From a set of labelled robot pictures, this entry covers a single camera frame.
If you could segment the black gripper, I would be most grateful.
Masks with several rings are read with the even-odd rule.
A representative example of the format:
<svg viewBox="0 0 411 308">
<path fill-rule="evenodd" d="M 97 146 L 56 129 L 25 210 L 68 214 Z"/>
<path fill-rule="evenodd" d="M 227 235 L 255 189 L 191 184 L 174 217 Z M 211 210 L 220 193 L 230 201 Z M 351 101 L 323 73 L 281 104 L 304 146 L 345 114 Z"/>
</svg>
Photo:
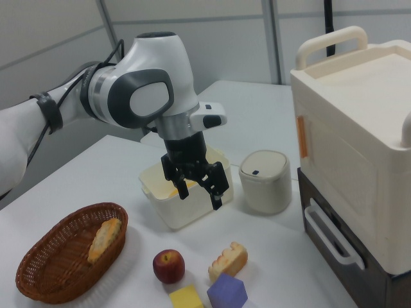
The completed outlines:
<svg viewBox="0 0 411 308">
<path fill-rule="evenodd" d="M 181 140 L 164 140 L 166 154 L 161 157 L 164 177 L 172 181 L 181 200 L 189 196 L 182 171 L 198 171 L 197 183 L 209 194 L 213 210 L 222 206 L 222 196 L 229 188 L 221 162 L 208 163 L 204 134 L 197 132 Z"/>
</svg>

